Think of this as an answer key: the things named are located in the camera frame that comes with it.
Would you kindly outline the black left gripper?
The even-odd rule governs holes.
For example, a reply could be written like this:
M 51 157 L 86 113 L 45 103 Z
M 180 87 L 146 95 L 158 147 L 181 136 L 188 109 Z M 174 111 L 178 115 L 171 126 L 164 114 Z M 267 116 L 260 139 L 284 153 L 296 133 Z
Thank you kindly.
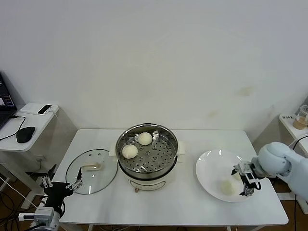
M 79 168 L 75 182 L 69 184 L 66 182 L 53 182 L 54 171 L 56 164 L 48 170 L 47 174 L 41 178 L 41 186 L 44 188 L 44 192 L 47 195 L 45 202 L 46 207 L 61 207 L 65 197 L 70 196 L 70 190 L 76 191 L 82 184 L 82 168 Z

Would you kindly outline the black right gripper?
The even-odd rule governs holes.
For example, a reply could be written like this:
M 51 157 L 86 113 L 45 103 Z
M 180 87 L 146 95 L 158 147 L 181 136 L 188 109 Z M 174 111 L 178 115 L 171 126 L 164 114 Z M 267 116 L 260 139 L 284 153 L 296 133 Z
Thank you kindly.
M 259 180 L 260 177 L 254 172 L 253 164 L 250 162 L 240 162 L 231 172 L 231 175 L 238 174 L 242 180 Z

